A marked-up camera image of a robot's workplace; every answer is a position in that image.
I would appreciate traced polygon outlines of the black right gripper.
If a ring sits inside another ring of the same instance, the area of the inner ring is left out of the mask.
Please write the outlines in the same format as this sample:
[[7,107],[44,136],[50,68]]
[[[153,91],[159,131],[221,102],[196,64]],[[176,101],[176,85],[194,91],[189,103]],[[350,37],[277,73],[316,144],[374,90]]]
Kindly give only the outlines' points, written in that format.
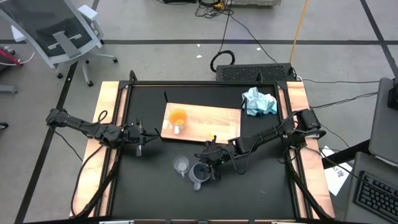
[[226,148],[217,144],[215,140],[205,141],[204,150],[200,153],[195,153],[195,157],[198,158],[200,162],[207,164],[207,166],[201,168],[201,171],[209,174],[211,173],[211,178],[214,181],[221,180],[221,174],[216,167],[231,160],[231,156]]

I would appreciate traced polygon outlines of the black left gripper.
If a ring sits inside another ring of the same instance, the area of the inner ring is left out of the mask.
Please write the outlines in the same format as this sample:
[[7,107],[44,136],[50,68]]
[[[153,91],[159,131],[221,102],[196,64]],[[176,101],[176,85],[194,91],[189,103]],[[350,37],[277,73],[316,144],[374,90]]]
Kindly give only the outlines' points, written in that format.
[[159,135],[154,133],[146,133],[142,119],[137,118],[135,123],[129,123],[124,128],[126,140],[130,144],[136,144],[136,156],[142,155],[142,150],[145,142],[150,142],[158,139]]

